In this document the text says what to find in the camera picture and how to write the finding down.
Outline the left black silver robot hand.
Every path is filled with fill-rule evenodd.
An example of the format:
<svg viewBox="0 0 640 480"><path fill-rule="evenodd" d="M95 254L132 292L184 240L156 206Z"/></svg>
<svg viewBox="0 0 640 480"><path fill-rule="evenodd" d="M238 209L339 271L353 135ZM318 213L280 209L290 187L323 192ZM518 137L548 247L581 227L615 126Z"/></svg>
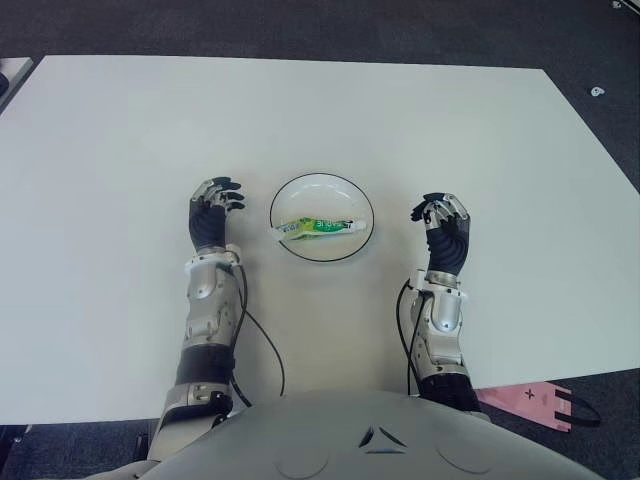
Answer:
<svg viewBox="0 0 640 480"><path fill-rule="evenodd" d="M245 208L241 184L230 177L205 180L189 201L188 230L196 252L226 246L227 214Z"/></svg>

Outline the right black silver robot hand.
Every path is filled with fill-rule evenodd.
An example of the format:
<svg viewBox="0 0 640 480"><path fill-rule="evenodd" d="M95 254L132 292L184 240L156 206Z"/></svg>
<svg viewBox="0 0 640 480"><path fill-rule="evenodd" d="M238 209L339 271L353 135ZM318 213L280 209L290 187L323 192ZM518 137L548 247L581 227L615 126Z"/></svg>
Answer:
<svg viewBox="0 0 640 480"><path fill-rule="evenodd" d="M411 213L411 220L424 222L429 250L429 271L454 276L461 272L469 252L471 217L451 193L428 193Z"/></svg>

